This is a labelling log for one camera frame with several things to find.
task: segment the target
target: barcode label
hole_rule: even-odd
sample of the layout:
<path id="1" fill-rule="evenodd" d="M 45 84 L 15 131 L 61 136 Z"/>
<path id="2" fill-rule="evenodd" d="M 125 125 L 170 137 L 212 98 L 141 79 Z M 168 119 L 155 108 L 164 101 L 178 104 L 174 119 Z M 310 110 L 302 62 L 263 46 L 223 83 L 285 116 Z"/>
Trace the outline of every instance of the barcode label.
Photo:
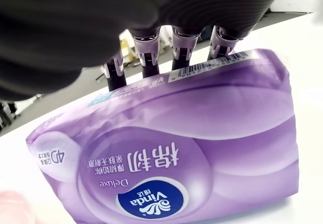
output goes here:
<path id="1" fill-rule="evenodd" d="M 204 63 L 195 64 L 186 68 L 171 71 L 168 82 L 174 82 L 180 79 L 185 79 L 197 74 L 210 71 L 219 67 L 235 64 L 249 59 L 258 59 L 259 56 L 255 50 L 242 51 L 232 55 L 224 56 L 218 59 L 213 59 Z"/>

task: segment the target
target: blue logo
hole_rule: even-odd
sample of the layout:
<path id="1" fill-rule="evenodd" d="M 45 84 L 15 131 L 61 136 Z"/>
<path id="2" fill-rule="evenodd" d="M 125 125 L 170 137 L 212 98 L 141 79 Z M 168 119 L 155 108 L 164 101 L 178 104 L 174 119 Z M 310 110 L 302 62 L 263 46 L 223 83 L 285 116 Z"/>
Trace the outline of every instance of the blue logo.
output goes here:
<path id="1" fill-rule="evenodd" d="M 183 207 L 184 196 L 174 185 L 152 180 L 118 194 L 118 201 L 126 212 L 134 216 L 157 219 L 177 213 Z"/>

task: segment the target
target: white table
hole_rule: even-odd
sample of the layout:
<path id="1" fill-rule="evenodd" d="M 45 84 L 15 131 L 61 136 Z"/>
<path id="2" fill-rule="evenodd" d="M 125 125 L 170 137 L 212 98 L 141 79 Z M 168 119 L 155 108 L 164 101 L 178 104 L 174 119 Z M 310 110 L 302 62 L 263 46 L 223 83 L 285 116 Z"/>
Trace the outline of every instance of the white table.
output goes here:
<path id="1" fill-rule="evenodd" d="M 320 42 L 323 25 L 315 23 L 315 18 L 315 14 L 306 15 L 256 30 L 236 47 L 236 51 L 272 48 L 291 73 L 300 158 L 299 193 L 260 210 L 194 224 L 323 223 L 323 43 Z M 202 62 L 207 54 L 208 47 L 196 51 L 191 62 Z M 161 73 L 170 69 L 171 61 L 160 66 Z M 134 75 L 127 82 L 133 83 L 141 77 L 141 74 Z M 107 92 L 107 88 L 58 108 L 0 138 L 0 189 L 11 186 L 23 192 L 48 224 L 72 224 L 74 221 L 32 161 L 25 138 L 48 118 L 103 92 Z"/>

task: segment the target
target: purple tissue pack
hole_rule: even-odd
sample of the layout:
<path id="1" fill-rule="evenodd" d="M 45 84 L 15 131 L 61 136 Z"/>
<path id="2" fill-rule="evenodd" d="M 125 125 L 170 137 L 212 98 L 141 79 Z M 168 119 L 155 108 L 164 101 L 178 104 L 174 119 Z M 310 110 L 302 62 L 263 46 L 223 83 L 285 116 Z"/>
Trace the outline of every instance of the purple tissue pack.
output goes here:
<path id="1" fill-rule="evenodd" d="M 186 223 L 298 192 L 289 73 L 267 49 L 101 94 L 26 142 L 78 224 Z"/>

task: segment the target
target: robotic hand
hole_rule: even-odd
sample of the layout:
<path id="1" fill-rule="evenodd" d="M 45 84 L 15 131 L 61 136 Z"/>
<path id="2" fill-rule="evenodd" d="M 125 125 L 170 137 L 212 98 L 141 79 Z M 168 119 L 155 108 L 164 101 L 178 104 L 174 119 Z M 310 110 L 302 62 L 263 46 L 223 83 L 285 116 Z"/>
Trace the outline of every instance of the robotic hand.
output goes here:
<path id="1" fill-rule="evenodd" d="M 0 0 L 0 99 L 68 86 L 104 63 L 110 90 L 125 86 L 119 34 L 129 29 L 143 77 L 159 73 L 159 29 L 173 27 L 173 67 L 189 65 L 204 27 L 208 59 L 231 52 L 273 0 Z"/>

